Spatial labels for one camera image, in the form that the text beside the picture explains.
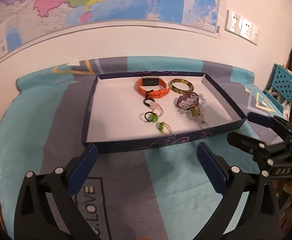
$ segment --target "green gemstone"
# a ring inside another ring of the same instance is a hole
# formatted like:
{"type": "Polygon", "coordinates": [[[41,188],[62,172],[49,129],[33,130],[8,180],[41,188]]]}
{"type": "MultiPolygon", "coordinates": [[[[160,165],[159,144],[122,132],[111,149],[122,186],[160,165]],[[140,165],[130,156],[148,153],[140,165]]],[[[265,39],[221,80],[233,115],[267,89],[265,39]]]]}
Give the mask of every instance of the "green gemstone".
{"type": "Polygon", "coordinates": [[[157,122],[158,121],[158,115],[157,114],[151,114],[149,118],[152,122],[157,122]]]}
{"type": "Polygon", "coordinates": [[[200,111],[199,109],[196,107],[196,108],[192,108],[191,109],[191,115],[194,116],[194,117],[197,117],[200,115],[200,111]]]}
{"type": "Polygon", "coordinates": [[[160,122],[158,125],[158,130],[162,130],[164,128],[164,122],[160,122]]]}

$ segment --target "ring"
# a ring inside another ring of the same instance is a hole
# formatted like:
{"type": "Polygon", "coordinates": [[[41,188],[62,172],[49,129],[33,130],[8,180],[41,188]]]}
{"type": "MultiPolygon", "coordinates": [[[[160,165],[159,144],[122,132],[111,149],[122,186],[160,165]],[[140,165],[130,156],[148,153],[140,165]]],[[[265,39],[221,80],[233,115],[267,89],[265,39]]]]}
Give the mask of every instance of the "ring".
{"type": "Polygon", "coordinates": [[[171,135],[172,134],[172,129],[170,128],[170,126],[165,123],[165,122],[160,122],[159,125],[158,125],[158,130],[162,133],[162,134],[165,134],[165,135],[171,135]],[[164,132],[164,128],[167,128],[169,130],[169,133],[165,133],[164,132]]]}
{"type": "Polygon", "coordinates": [[[181,79],[181,78],[175,78],[175,79],[171,80],[169,82],[168,86],[171,88],[172,91],[174,91],[178,94],[181,94],[181,95],[185,95],[187,92],[193,92],[193,90],[194,90],[194,85],[192,83],[190,83],[189,81],[187,81],[185,79],[181,79]],[[174,83],[185,84],[185,85],[189,86],[189,90],[179,89],[173,85],[174,83]]]}
{"type": "Polygon", "coordinates": [[[145,99],[143,100],[143,103],[144,103],[145,106],[150,106],[149,103],[146,103],[146,101],[148,101],[148,100],[155,102],[155,100],[154,100],[153,98],[145,98],[145,99]]]}
{"type": "Polygon", "coordinates": [[[198,116],[200,115],[200,109],[199,109],[198,106],[196,106],[196,105],[191,105],[191,106],[189,107],[189,109],[190,109],[191,115],[192,115],[193,117],[198,117],[198,116]]]}
{"type": "Polygon", "coordinates": [[[152,112],[155,112],[156,109],[159,110],[160,114],[158,115],[158,117],[161,117],[164,114],[164,110],[162,109],[160,104],[158,104],[156,102],[150,102],[149,105],[150,105],[150,108],[151,108],[152,112]]]}
{"type": "Polygon", "coordinates": [[[146,112],[144,115],[147,122],[157,122],[158,121],[158,115],[154,112],[146,112]]]}
{"type": "Polygon", "coordinates": [[[208,123],[207,122],[205,122],[204,120],[201,120],[201,122],[200,122],[200,124],[199,124],[199,127],[201,128],[201,129],[205,129],[205,128],[203,128],[202,127],[202,124],[203,123],[205,123],[206,125],[207,125],[207,127],[206,128],[208,128],[209,127],[209,125],[208,125],[208,123]]]}

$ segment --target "teal bedsheet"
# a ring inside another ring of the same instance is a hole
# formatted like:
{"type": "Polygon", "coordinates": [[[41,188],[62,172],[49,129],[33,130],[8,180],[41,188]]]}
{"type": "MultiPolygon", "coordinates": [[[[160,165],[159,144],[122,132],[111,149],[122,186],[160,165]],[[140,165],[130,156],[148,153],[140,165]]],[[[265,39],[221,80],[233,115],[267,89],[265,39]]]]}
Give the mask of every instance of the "teal bedsheet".
{"type": "MultiPolygon", "coordinates": [[[[253,85],[247,70],[201,60],[173,57],[119,57],[89,60],[94,74],[124,71],[195,71],[208,73],[248,113],[281,113],[253,85]]],[[[88,71],[81,66],[59,70],[88,71]]],[[[78,156],[83,146],[83,117],[95,75],[52,73],[54,68],[17,80],[20,94],[0,123],[0,201],[8,234],[13,237],[14,212],[27,171],[52,172],[78,156]]],[[[245,122],[238,132],[278,140],[271,130],[245,122]]],[[[252,156],[228,145],[227,134],[158,149],[100,155],[82,191],[74,200],[102,240],[191,240],[208,221],[222,196],[214,192],[196,158],[196,147],[205,141],[211,150],[245,172],[258,173],[252,156]],[[93,187],[99,220],[88,212],[87,188],[93,187]]],[[[243,194],[228,230],[243,210],[243,194]]],[[[57,219],[61,229],[65,225],[57,219]]]]}

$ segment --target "bangle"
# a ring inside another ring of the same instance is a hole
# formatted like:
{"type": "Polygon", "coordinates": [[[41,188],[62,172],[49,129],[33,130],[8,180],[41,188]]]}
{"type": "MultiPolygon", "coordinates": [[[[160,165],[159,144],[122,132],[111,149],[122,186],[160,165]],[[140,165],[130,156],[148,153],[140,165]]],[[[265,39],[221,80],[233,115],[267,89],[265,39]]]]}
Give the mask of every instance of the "bangle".
{"type": "Polygon", "coordinates": [[[160,114],[158,115],[158,117],[161,117],[164,114],[164,110],[162,109],[160,104],[158,104],[156,102],[150,102],[149,105],[150,105],[150,108],[151,108],[152,112],[155,112],[156,109],[159,110],[160,114]]]}
{"type": "Polygon", "coordinates": [[[171,135],[172,134],[172,129],[170,128],[170,126],[165,123],[165,122],[160,122],[159,125],[158,125],[158,130],[162,133],[162,134],[165,134],[165,135],[171,135]],[[164,128],[167,128],[168,129],[168,133],[165,133],[164,132],[164,128]]]}
{"type": "Polygon", "coordinates": [[[155,100],[154,100],[153,98],[145,98],[145,99],[143,100],[143,103],[144,103],[145,106],[150,106],[149,103],[146,103],[146,101],[148,101],[148,100],[155,102],[155,100]]]}
{"type": "Polygon", "coordinates": [[[154,112],[146,112],[144,115],[147,122],[157,122],[158,121],[158,115],[154,112]]]}
{"type": "Polygon", "coordinates": [[[185,79],[181,79],[181,78],[175,78],[175,79],[171,80],[169,82],[168,86],[171,88],[172,91],[174,91],[178,94],[181,94],[181,95],[185,95],[187,92],[193,92],[193,90],[194,90],[194,85],[192,83],[190,83],[189,81],[187,81],[185,79]],[[185,85],[189,86],[189,90],[179,89],[173,85],[174,83],[185,84],[185,85]]]}

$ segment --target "electrical outlet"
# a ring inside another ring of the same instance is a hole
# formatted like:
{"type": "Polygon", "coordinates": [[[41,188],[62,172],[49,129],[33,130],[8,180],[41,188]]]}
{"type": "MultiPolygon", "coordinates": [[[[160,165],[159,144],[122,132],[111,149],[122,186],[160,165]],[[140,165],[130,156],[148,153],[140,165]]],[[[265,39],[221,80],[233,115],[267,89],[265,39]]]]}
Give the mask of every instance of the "electrical outlet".
{"type": "Polygon", "coordinates": [[[258,45],[259,44],[260,35],[261,35],[261,30],[259,28],[257,28],[256,26],[253,26],[252,35],[251,35],[250,41],[252,43],[254,43],[255,45],[258,45]]]}
{"type": "Polygon", "coordinates": [[[240,33],[240,24],[242,17],[238,14],[232,12],[231,10],[227,11],[227,21],[226,21],[226,30],[232,33],[239,35],[240,33]]]}
{"type": "Polygon", "coordinates": [[[240,26],[239,35],[250,41],[252,36],[253,24],[243,18],[239,26],[240,26]]]}

